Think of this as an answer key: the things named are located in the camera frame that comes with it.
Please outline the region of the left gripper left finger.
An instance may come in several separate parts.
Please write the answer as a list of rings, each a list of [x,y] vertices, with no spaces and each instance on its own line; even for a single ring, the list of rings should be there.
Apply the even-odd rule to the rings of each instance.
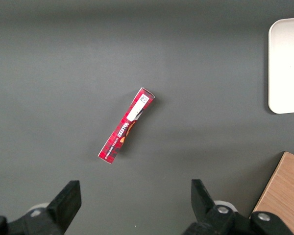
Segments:
[[[0,235],[63,235],[80,207],[80,181],[69,181],[50,203],[35,205],[12,222],[0,215]]]

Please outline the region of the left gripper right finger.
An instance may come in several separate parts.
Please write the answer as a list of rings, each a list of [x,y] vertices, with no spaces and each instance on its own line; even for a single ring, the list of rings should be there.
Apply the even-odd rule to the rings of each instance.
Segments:
[[[191,181],[191,204],[196,222],[185,235],[292,235],[277,215],[256,211],[249,218],[227,205],[217,205],[200,179]]]

